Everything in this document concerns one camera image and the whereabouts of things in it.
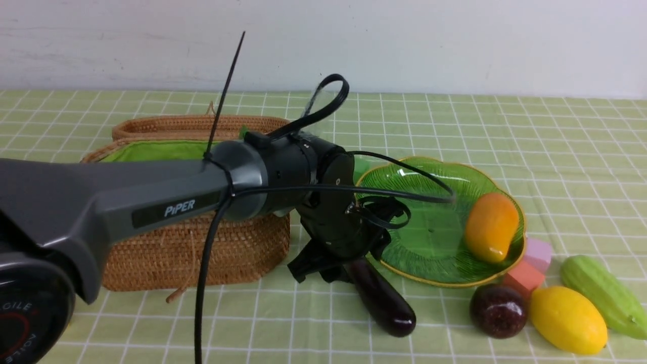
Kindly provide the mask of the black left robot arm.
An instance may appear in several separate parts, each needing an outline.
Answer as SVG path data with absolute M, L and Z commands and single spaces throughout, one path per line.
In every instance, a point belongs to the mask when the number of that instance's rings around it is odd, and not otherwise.
M 288 267 L 400 303 L 365 255 L 379 258 L 394 217 L 382 193 L 354 199 L 351 152 L 307 133 L 249 132 L 202 159 L 59 164 L 2 159 L 2 363 L 38 362 L 69 322 L 76 295 L 99 294 L 114 244 L 215 210 L 216 221 L 298 210 L 310 241 Z

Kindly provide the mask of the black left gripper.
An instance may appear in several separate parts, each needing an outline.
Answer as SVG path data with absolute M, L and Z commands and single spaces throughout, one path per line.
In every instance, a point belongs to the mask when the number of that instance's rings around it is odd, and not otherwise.
M 302 283 L 310 274 L 321 274 L 326 283 L 349 282 L 344 265 L 370 254 L 381 260 L 391 243 L 390 230 L 406 226 L 411 210 L 395 197 L 367 196 L 357 201 L 325 198 L 296 208 L 310 240 L 288 268 Z

